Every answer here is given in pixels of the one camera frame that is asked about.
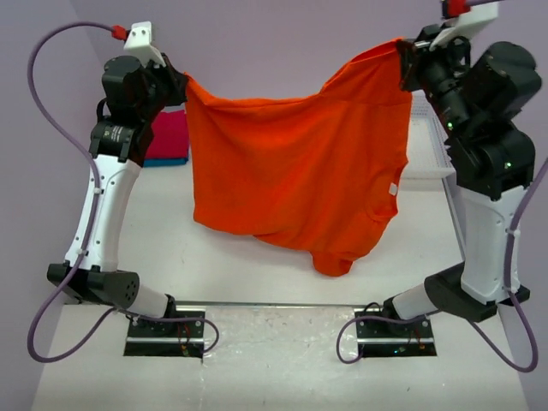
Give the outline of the orange t shirt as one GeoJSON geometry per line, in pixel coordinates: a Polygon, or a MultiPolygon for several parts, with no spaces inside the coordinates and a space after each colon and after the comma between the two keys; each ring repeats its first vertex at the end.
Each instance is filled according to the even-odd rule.
{"type": "Polygon", "coordinates": [[[391,40],[305,98],[220,98],[190,80],[195,221],[347,274],[398,212],[412,107],[400,78],[391,40]]]}

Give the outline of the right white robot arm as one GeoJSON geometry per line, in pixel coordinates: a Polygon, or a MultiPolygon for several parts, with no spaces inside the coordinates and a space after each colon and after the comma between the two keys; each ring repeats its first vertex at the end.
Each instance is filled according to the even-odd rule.
{"type": "Polygon", "coordinates": [[[519,45],[499,41],[472,62],[467,36],[438,45],[441,32],[438,25],[424,27],[396,49],[401,89],[421,90],[447,135],[464,205],[464,260],[389,298],[382,312],[412,321],[439,311],[479,323],[498,304],[530,296],[507,245],[517,233],[518,206],[533,191],[536,151],[513,120],[542,80],[533,55],[519,45]]]}

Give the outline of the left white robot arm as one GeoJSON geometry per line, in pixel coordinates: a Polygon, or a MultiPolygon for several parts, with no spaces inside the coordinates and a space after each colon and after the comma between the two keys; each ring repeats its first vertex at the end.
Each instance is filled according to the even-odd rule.
{"type": "Polygon", "coordinates": [[[153,140],[152,123],[165,107],[186,102],[187,83],[167,57],[160,63],[114,57],[104,65],[105,96],[85,150],[91,166],[78,229],[64,261],[46,273],[77,301],[154,319],[170,315],[172,297],[119,269],[118,248],[129,197],[153,140]]]}

